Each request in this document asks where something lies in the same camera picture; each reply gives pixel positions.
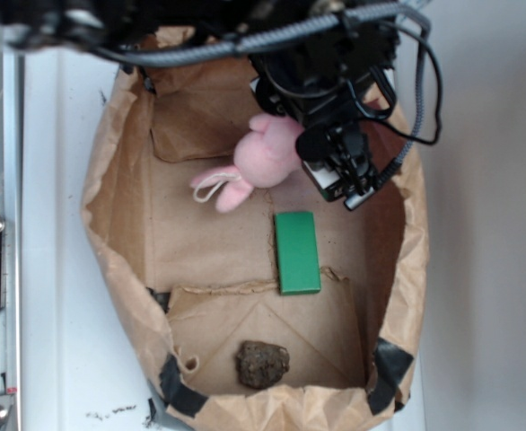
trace paper bag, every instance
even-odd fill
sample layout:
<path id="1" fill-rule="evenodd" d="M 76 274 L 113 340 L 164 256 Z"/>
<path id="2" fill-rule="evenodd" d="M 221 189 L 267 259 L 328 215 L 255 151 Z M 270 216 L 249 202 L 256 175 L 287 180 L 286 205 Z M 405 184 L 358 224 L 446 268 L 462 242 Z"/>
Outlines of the paper bag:
<path id="1" fill-rule="evenodd" d="M 168 413 L 197 430 L 369 429 L 406 403 L 414 371 L 428 258 L 421 163 L 412 151 L 354 212 L 323 201 L 302 171 L 227 215 L 196 203 L 189 180 L 229 162 L 257 111 L 247 85 L 229 91 L 251 74 L 246 59 L 148 71 L 156 89 L 171 88 L 154 94 L 139 71 L 119 72 L 85 181 L 85 228 Z M 189 89 L 201 89 L 207 111 Z M 228 110 L 230 97 L 249 109 Z M 405 127 L 399 110 L 391 121 Z M 402 142 L 365 130 L 382 167 Z M 224 145 L 212 151 L 210 139 Z M 314 214 L 323 288 L 283 297 L 273 214 L 301 210 Z M 167 312 L 150 291 L 171 293 Z M 277 385 L 239 384 L 234 356 L 246 339 L 289 351 Z"/>

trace brown rock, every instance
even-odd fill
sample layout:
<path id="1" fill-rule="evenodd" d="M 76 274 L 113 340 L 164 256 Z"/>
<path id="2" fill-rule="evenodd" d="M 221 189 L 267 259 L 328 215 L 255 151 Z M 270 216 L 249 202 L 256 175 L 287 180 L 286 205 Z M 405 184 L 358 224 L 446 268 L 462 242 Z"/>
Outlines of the brown rock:
<path id="1" fill-rule="evenodd" d="M 266 389 L 289 371 L 287 349 L 260 341 L 244 341 L 237 354 L 239 380 L 254 389 Z"/>

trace stuffed toy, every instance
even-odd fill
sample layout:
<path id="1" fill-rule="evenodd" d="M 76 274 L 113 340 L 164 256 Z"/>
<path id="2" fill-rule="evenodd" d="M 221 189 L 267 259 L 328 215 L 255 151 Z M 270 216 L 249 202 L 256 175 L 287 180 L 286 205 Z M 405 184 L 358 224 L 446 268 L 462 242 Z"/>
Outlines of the stuffed toy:
<path id="1" fill-rule="evenodd" d="M 233 164 L 214 168 L 195 177 L 190 186 L 197 202 L 207 202 L 224 185 L 215 208 L 228 213 L 249 197 L 255 188 L 268 189 L 301 169 L 295 141 L 303 127 L 290 117 L 258 114 L 249 122 L 251 131 L 235 147 Z M 206 196 L 201 189 L 212 187 Z"/>

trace black cable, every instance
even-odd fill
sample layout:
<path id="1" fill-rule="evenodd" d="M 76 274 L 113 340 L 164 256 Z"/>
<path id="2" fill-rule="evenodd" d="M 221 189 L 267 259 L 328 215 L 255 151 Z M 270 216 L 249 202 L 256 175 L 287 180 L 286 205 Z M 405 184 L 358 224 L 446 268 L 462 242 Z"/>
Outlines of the black cable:
<path id="1" fill-rule="evenodd" d="M 391 130 L 393 133 L 397 134 L 400 137 L 404 137 L 406 139 L 418 142 L 420 144 L 425 145 L 433 145 L 436 144 L 436 142 L 439 140 L 439 136 L 441 134 L 441 131 L 443 129 L 443 122 L 441 120 L 441 107 L 443 105 L 443 76 L 441 74 L 441 69 L 438 64 L 438 59 L 436 58 L 436 55 L 433 51 L 433 49 L 430 47 L 426 39 L 413 31 L 398 25 L 394 22 L 378 22 L 380 25 L 385 25 L 391 28 L 394 28 L 402 33 L 407 34 L 412 39 L 416 40 L 419 43 L 419 47 L 422 47 L 424 52 L 429 56 L 431 59 L 431 63 L 433 65 L 434 74 L 436 77 L 436 104 L 434 109 L 434 119 L 436 121 L 436 129 L 434 131 L 434 137 L 433 139 L 423 139 L 421 137 L 418 137 L 413 134 L 406 134 L 398 130 L 397 128 L 393 127 L 391 124 L 389 124 L 387 121 L 380 120 L 380 119 L 370 119 L 370 118 L 360 118 L 359 121 L 371 121 L 377 124 L 380 124 L 389 130 Z"/>
<path id="2" fill-rule="evenodd" d="M 342 13 L 353 27 L 365 22 L 374 22 L 386 18 L 405 15 L 423 29 L 430 29 L 430 22 L 414 8 L 401 3 L 381 2 L 349 9 Z M 125 51 L 96 47 L 92 53 L 96 56 L 119 63 L 144 67 L 185 66 L 224 57 L 241 57 L 248 54 L 268 52 L 276 46 L 295 43 L 315 33 L 327 31 L 340 24 L 335 14 L 322 15 L 296 22 L 278 29 L 263 31 L 244 36 L 237 40 L 222 40 L 201 47 L 186 49 L 157 49 L 154 51 Z"/>

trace green block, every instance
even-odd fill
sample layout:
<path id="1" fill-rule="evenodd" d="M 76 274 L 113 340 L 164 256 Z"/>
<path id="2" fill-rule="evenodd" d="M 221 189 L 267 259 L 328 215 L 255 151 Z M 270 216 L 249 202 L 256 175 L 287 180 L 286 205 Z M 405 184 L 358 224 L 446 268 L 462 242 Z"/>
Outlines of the green block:
<path id="1" fill-rule="evenodd" d="M 275 232 L 281 294 L 318 293 L 320 268 L 313 214 L 276 214 Z"/>

